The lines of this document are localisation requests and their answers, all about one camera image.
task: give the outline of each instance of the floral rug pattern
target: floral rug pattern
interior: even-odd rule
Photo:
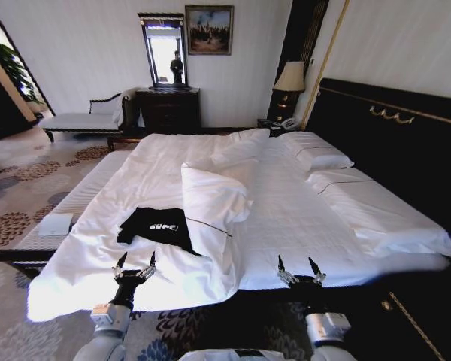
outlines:
[[[20,242],[108,154],[106,143],[103,136],[57,134],[51,144],[37,127],[0,140],[0,248]],[[89,313],[32,323],[26,318],[28,286],[26,277],[0,263],[0,360],[73,359],[92,337]],[[308,359],[300,313],[297,304],[234,300],[186,310],[135,312],[125,339],[126,359],[173,361],[189,350],[206,348],[261,348]]]

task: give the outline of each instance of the telephone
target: telephone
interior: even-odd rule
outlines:
[[[284,120],[280,124],[280,126],[282,126],[285,130],[293,130],[293,129],[295,129],[296,128],[295,118],[293,117],[293,118],[289,118],[289,119]]]
[[[273,122],[272,126],[282,127],[284,130],[294,130],[297,127],[295,125],[295,118],[286,119],[282,123]]]

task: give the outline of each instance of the black headboard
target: black headboard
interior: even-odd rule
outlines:
[[[323,79],[306,131],[451,235],[451,99]]]

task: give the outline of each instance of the wooden dresser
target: wooden dresser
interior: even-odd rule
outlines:
[[[196,134],[201,128],[199,89],[143,89],[137,92],[147,133]]]

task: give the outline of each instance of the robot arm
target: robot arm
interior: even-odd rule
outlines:
[[[294,276],[286,271],[279,256],[277,275],[292,291],[307,295],[305,318],[307,335],[314,349],[312,361],[355,361],[343,347],[344,334],[351,325],[344,314],[328,311],[321,292],[326,274],[310,257],[309,263],[314,277]]]
[[[126,357],[123,339],[130,324],[130,313],[134,308],[134,293],[137,286],[151,278],[156,271],[156,253],[152,254],[149,265],[144,269],[122,270],[127,253],[120,257],[113,267],[115,281],[119,289],[112,301],[97,305],[90,318],[95,322],[91,342],[83,346],[74,361],[121,361]]]

